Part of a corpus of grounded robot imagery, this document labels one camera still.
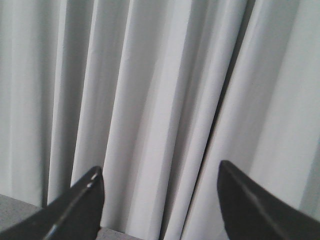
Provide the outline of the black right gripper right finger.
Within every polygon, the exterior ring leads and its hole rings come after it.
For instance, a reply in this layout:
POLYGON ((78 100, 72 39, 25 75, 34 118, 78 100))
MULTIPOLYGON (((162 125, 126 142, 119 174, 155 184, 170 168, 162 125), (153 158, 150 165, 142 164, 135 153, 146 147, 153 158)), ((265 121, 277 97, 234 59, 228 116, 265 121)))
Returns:
POLYGON ((218 199, 231 240, 318 240, 319 221, 281 201, 237 168, 222 160, 218 199))

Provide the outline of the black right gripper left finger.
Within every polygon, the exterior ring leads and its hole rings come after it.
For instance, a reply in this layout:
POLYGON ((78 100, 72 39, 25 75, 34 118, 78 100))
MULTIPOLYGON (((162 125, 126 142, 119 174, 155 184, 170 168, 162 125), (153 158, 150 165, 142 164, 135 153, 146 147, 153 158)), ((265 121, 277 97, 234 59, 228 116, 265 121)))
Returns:
POLYGON ((105 202, 102 169, 92 167, 47 207, 1 232, 2 240, 94 240, 105 202))

